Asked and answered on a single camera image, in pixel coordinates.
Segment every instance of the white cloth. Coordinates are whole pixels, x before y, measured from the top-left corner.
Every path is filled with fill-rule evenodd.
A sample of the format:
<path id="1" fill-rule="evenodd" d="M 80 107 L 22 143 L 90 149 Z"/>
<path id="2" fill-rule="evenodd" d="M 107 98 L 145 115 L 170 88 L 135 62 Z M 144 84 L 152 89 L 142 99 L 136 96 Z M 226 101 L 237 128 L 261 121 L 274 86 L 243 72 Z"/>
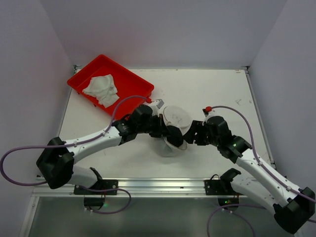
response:
<path id="1" fill-rule="evenodd" d="M 119 99 L 117 88 L 114 85 L 113 76 L 99 76 L 91 78 L 90 84 L 83 89 L 83 93 L 97 98 L 100 105 L 105 108 L 111 106 Z"/>

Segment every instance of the red plastic tray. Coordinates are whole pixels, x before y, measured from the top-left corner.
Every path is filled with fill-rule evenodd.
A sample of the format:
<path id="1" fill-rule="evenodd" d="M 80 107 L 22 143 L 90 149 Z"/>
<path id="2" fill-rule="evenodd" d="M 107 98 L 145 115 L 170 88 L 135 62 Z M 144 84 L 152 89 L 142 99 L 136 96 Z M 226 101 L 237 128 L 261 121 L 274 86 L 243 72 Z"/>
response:
<path id="1" fill-rule="evenodd" d="M 99 104 L 95 97 L 86 95 L 82 91 L 89 85 L 91 78 L 105 76 L 108 74 L 113 76 L 114 84 L 118 89 L 117 95 L 119 96 L 119 99 L 111 106 L 105 108 L 103 105 Z M 67 84 L 79 94 L 90 100 L 95 106 L 100 107 L 110 115 L 112 115 L 115 106 L 122 99 L 131 95 L 141 95 L 149 98 L 152 94 L 152 90 L 154 89 L 154 85 L 145 81 L 103 54 L 96 57 L 92 62 L 70 78 L 67 81 Z M 124 115 L 132 113 L 133 110 L 143 102 L 144 100 L 141 98 L 132 98 L 125 101 L 118 108 L 115 119 L 121 119 Z"/>

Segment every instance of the cable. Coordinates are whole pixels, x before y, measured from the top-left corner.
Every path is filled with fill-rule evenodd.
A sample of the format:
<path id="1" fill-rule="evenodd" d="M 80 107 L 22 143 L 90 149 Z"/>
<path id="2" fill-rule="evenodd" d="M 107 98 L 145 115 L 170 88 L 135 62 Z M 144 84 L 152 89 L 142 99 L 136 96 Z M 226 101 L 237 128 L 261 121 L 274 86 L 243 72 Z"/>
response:
<path id="1" fill-rule="evenodd" d="M 244 121 L 246 122 L 246 124 L 247 124 L 248 130 L 249 130 L 249 133 L 250 133 L 250 140 L 251 140 L 251 145 L 252 145 L 253 154 L 254 154 L 254 156 L 255 156 L 257 162 L 260 163 L 259 157 L 258 157 L 257 152 L 256 152 L 256 148 L 255 148 L 255 142 L 254 142 L 254 137 L 253 137 L 252 129 L 251 129 L 251 126 L 250 126 L 248 120 L 246 119 L 246 117 L 245 117 L 241 112 L 239 112 L 238 110 L 235 110 L 234 108 L 231 108 L 231 107 L 228 107 L 228 106 L 220 105 L 220 106 L 214 106 L 214 107 L 213 107 L 213 109 L 216 109 L 216 108 L 224 108 L 224 109 L 232 110 L 232 111 L 236 112 L 237 114 L 239 114 L 239 115 L 243 118 L 243 120 L 244 120 Z M 269 171 L 269 169 L 266 168 L 265 165 L 261 164 L 260 166 L 261 166 L 272 178 L 274 178 L 280 185 L 282 185 L 282 186 L 285 187 L 285 188 L 288 188 L 288 186 L 287 186 L 285 183 L 283 183 L 280 179 L 278 179 L 271 171 Z M 307 200 L 309 200 L 309 201 L 311 201 L 311 202 L 313 202 L 313 203 L 316 203 L 316 200 L 314 200 L 314 199 L 312 199 L 312 198 L 310 198 L 310 197 L 308 197 L 308 196 L 306 196 L 306 195 L 304 195 L 304 194 L 302 194 L 302 193 L 300 193 L 300 192 L 298 192 L 298 191 L 296 191 L 296 190 L 290 189 L 290 191 L 291 191 L 292 193 L 295 193 L 296 195 L 299 195 L 299 196 L 301 196 L 301 197 L 303 197 L 303 198 L 306 198 Z"/>
<path id="2" fill-rule="evenodd" d="M 207 228 L 206 228 L 207 236 L 208 236 L 208 237 L 211 237 L 211 234 L 210 234 L 210 232 L 209 232 L 209 224 L 210 224 L 211 219 L 212 219 L 212 217 L 214 216 L 214 214 L 215 214 L 217 211 L 219 211 L 219 210 L 221 210 L 221 209 L 223 209 L 223 208 L 225 208 L 225 207 L 233 207 L 233 206 L 247 206 L 247 207 L 254 207 L 254 208 L 259 208 L 259 209 L 265 209 L 265 208 L 262 207 L 262 206 L 251 205 L 251 204 L 228 204 L 228 205 L 224 205 L 224 206 L 219 206 L 219 207 L 217 207 L 217 208 L 209 215 L 209 217 L 208 217 L 208 220 L 207 220 Z M 256 237 L 255 230 L 254 230 L 254 228 L 252 227 L 252 225 L 250 224 L 250 222 L 249 222 L 247 219 L 245 219 L 243 216 L 241 216 L 241 215 L 239 215 L 239 214 L 237 214 L 237 213 L 235 213 L 235 212 L 231 212 L 231 213 L 234 214 L 234 215 L 236 215 L 236 216 L 238 216 L 238 217 L 240 217 L 242 220 L 244 220 L 244 221 L 248 224 L 248 226 L 251 228 L 251 230 L 252 230 L 252 235 L 253 235 L 254 237 Z"/>
<path id="3" fill-rule="evenodd" d="M 132 96 L 129 96 L 129 97 L 126 97 L 124 98 L 123 100 L 121 100 L 115 107 L 114 111 L 113 111 L 113 114 L 111 116 L 111 121 L 110 121 L 110 124 L 109 126 L 105 129 L 105 131 L 103 133 L 106 133 L 110 130 L 111 126 L 112 126 L 112 123 L 114 121 L 114 117 L 115 117 L 115 114 L 119 108 L 119 106 L 124 103 L 126 100 L 129 100 L 129 99 L 132 99 L 132 98 L 141 98 L 141 99 L 144 99 L 145 101 L 147 100 L 146 97 L 144 96 L 140 96 L 140 95 L 132 95 Z M 85 140 L 85 141 L 80 141 L 80 142 L 77 142 L 77 145 L 81 145 L 81 144 L 85 144 L 85 143 L 88 143 L 88 142 L 92 142 L 100 137 L 103 136 L 103 133 L 100 133 L 99 135 L 93 137 L 93 138 L 90 138 L 88 140 Z M 24 147 L 17 147 L 17 148 L 13 148 L 9 151 L 7 151 L 2 157 L 1 157 L 1 160 L 0 160 L 0 173 L 1 175 L 10 183 L 12 184 L 15 184 L 15 185 L 19 185 L 19 186 L 36 186 L 36 185 L 41 185 L 41 184 L 46 184 L 47 182 L 44 181 L 44 182 L 39 182 L 39 183 L 21 183 L 21 182 L 17 182 L 13 179 L 11 179 L 10 177 L 7 176 L 7 174 L 5 173 L 4 171 L 4 167 L 3 167 L 3 163 L 4 163 L 4 160 L 5 158 L 12 152 L 15 152 L 15 151 L 19 151 L 19 150 L 28 150 L 28 149 L 46 149 L 46 148 L 61 148 L 61 147 L 73 147 L 75 146 L 74 143 L 70 143 L 70 144 L 65 144 L 65 145 L 54 145 L 54 146 L 24 146 Z"/>
<path id="4" fill-rule="evenodd" d="M 96 193 L 106 193 L 106 192 L 111 192 L 111 191 L 123 191 L 125 193 L 127 193 L 127 195 L 129 196 L 128 202 L 127 204 L 122 207 L 121 209 L 117 210 L 117 211 L 108 211 L 108 212 L 103 212 L 103 211 L 99 211 L 99 210 L 92 210 L 90 209 L 90 211 L 94 212 L 94 213 L 98 213 L 98 214 L 103 214 L 103 215 L 110 215 L 110 214 L 116 214 L 119 213 L 121 211 L 124 211 L 130 204 L 130 202 L 132 201 L 132 196 L 130 195 L 130 193 L 125 190 L 125 189 L 104 189 L 104 190 L 95 190 L 95 189 L 89 189 L 83 186 L 80 186 L 81 188 L 91 191 L 91 192 L 96 192 Z"/>

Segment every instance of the white wall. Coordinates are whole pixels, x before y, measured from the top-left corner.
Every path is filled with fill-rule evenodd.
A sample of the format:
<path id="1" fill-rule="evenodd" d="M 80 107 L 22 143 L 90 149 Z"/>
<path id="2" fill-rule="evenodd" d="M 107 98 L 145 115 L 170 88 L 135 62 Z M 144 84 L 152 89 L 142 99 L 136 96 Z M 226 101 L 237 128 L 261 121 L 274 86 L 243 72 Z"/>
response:
<path id="1" fill-rule="evenodd" d="M 278 170 L 316 192 L 315 69 L 316 1 L 288 0 L 250 78 Z M 315 236 L 316 225 L 303 230 Z"/>
<path id="2" fill-rule="evenodd" d="M 127 67 L 239 68 L 286 0 L 41 0 L 75 64 L 103 53 Z"/>
<path id="3" fill-rule="evenodd" d="M 37 0 L 1 1 L 0 154 L 22 145 L 47 144 L 58 130 L 72 64 Z M 10 177 L 32 182 L 40 151 L 17 152 L 4 163 Z M 19 234 L 32 188 L 0 178 L 0 232 Z"/>

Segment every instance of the gray floor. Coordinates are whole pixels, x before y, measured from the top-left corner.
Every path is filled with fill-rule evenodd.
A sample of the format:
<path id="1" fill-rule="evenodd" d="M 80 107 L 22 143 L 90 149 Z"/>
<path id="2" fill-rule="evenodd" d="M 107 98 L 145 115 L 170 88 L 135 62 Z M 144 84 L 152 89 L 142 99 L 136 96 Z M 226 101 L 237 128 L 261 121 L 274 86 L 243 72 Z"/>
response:
<path id="1" fill-rule="evenodd" d="M 122 207 L 125 198 L 107 198 L 104 211 Z M 80 197 L 42 197 L 30 237 L 205 237 L 206 222 L 216 207 L 209 198 L 134 198 L 130 207 L 114 215 L 90 214 Z M 265 210 L 240 207 L 257 237 L 291 237 Z M 212 237 L 251 237 L 248 225 L 227 212 L 211 221 Z"/>

